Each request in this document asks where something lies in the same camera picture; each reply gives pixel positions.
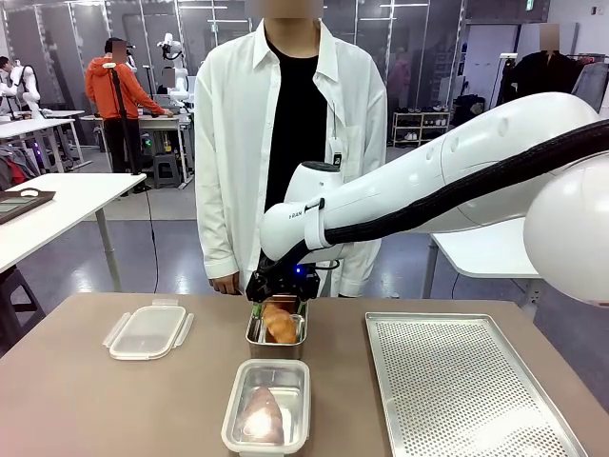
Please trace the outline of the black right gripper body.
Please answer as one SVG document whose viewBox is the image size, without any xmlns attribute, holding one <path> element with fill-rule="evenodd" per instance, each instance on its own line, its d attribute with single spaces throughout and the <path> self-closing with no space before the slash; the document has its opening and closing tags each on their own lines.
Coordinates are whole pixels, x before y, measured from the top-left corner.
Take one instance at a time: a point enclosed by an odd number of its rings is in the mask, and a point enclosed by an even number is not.
<svg viewBox="0 0 609 457">
<path fill-rule="evenodd" d="M 259 263 L 259 273 L 265 278 L 265 297 L 296 296 L 297 275 L 312 274 L 312 266 L 300 264 L 276 267 L 271 260 L 262 259 Z"/>
</svg>

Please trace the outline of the person's right hand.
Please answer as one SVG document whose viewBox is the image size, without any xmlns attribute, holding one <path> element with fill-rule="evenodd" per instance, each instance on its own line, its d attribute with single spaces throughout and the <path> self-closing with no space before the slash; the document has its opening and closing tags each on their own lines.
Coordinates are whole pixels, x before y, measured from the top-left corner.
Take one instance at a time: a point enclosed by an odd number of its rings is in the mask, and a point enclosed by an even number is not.
<svg viewBox="0 0 609 457">
<path fill-rule="evenodd" d="M 226 295 L 241 295 L 240 273 L 235 272 L 228 276 L 214 278 L 209 280 L 210 286 L 221 294 Z"/>
</svg>

